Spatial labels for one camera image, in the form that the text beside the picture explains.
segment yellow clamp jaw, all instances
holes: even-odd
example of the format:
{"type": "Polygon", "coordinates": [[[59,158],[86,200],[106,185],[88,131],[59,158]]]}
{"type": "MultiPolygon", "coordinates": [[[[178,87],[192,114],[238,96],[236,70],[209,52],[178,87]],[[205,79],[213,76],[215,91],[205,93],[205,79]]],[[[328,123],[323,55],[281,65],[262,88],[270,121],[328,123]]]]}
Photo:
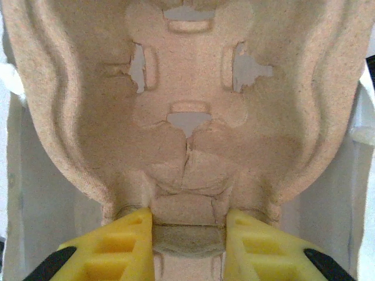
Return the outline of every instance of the yellow clamp jaw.
{"type": "MultiPolygon", "coordinates": [[[[143,208],[62,244],[24,281],[154,281],[152,214],[143,208]]],[[[227,215],[224,281],[352,281],[317,246],[239,210],[227,215]]]]}

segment yellow plastic part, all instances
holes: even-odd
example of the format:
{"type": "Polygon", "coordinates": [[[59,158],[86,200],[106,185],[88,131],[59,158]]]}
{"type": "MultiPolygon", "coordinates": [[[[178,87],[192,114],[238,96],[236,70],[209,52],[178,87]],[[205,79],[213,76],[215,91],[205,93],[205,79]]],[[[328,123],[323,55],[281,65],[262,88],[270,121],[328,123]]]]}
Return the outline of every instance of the yellow plastic part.
{"type": "Polygon", "coordinates": [[[152,214],[143,208],[66,242],[77,247],[52,281],[154,281],[152,214]]]}
{"type": "Polygon", "coordinates": [[[227,216],[224,281],[327,281],[305,256],[317,246],[239,210],[227,216]]]}

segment black rubber tip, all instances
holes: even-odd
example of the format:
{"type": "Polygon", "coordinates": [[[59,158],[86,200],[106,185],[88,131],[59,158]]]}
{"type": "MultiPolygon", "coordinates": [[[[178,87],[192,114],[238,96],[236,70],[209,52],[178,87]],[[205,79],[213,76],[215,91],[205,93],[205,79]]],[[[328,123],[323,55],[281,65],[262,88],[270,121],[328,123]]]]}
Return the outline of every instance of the black rubber tip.
{"type": "Polygon", "coordinates": [[[366,61],[369,67],[371,79],[373,80],[373,84],[375,85],[375,56],[368,57],[366,61]]]}
{"type": "Polygon", "coordinates": [[[76,247],[67,247],[49,255],[28,277],[23,281],[49,281],[70,259],[77,250],[76,247]]]}
{"type": "Polygon", "coordinates": [[[328,281],[355,281],[333,258],[314,249],[304,249],[305,255],[328,281]]]}

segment torn hole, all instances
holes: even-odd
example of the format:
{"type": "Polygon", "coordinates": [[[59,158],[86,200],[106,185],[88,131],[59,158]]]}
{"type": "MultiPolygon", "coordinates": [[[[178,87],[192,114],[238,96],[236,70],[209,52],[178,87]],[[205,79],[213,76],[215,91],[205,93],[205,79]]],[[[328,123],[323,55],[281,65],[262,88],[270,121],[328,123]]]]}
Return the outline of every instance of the torn hole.
{"type": "Polygon", "coordinates": [[[200,22],[203,20],[213,19],[215,11],[196,11],[189,6],[180,6],[163,11],[164,18],[169,20],[181,20],[188,22],[200,22]]]}
{"type": "Polygon", "coordinates": [[[145,91],[145,55],[143,47],[135,43],[134,58],[130,62],[129,75],[131,79],[138,85],[137,94],[145,91]]]}
{"type": "Polygon", "coordinates": [[[167,121],[182,129],[186,138],[193,134],[195,128],[209,120],[212,120],[212,116],[204,112],[178,112],[167,116],[167,121]]]}
{"type": "Polygon", "coordinates": [[[246,52],[244,43],[236,47],[233,59],[233,90],[240,92],[243,85],[252,85],[258,76],[272,76],[272,66],[262,66],[246,52]]]}

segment cutout opening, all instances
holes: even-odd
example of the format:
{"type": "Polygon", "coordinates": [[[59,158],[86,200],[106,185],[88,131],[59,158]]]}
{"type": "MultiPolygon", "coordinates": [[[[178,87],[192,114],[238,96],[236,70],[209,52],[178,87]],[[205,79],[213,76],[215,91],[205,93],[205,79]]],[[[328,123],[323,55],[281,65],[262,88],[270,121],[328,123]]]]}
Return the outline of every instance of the cutout opening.
{"type": "Polygon", "coordinates": [[[262,281],[307,281],[301,279],[296,266],[291,263],[255,263],[253,266],[262,281]]]}
{"type": "Polygon", "coordinates": [[[177,112],[167,116],[167,121],[182,129],[186,138],[193,134],[195,128],[209,120],[212,120],[212,116],[204,112],[177,112]]]}
{"type": "Polygon", "coordinates": [[[163,11],[164,18],[169,20],[178,20],[186,22],[201,22],[213,19],[215,11],[196,11],[190,6],[180,6],[163,11]]]}
{"type": "Polygon", "coordinates": [[[124,273],[126,264],[122,260],[113,260],[111,262],[88,261],[85,264],[86,280],[120,280],[124,273]]]}
{"type": "Polygon", "coordinates": [[[240,219],[240,218],[236,219],[236,224],[237,224],[237,225],[250,225],[249,222],[244,221],[244,220],[242,220],[242,219],[240,219]]]}
{"type": "Polygon", "coordinates": [[[145,91],[145,66],[146,60],[143,47],[142,45],[135,43],[134,58],[130,62],[128,74],[138,86],[137,94],[145,91]]]}
{"type": "Polygon", "coordinates": [[[248,237],[243,239],[245,251],[258,255],[283,255],[279,245],[269,237],[248,237]]]}
{"type": "Polygon", "coordinates": [[[134,225],[134,224],[142,224],[142,218],[136,218],[135,220],[129,223],[129,225],[134,225]]]}
{"type": "Polygon", "coordinates": [[[247,54],[244,43],[239,43],[233,58],[233,90],[240,92],[242,86],[252,85],[259,76],[272,76],[272,66],[262,66],[247,54]]]}
{"type": "Polygon", "coordinates": [[[132,252],[136,241],[136,237],[131,234],[111,233],[103,238],[97,253],[132,252]]]}

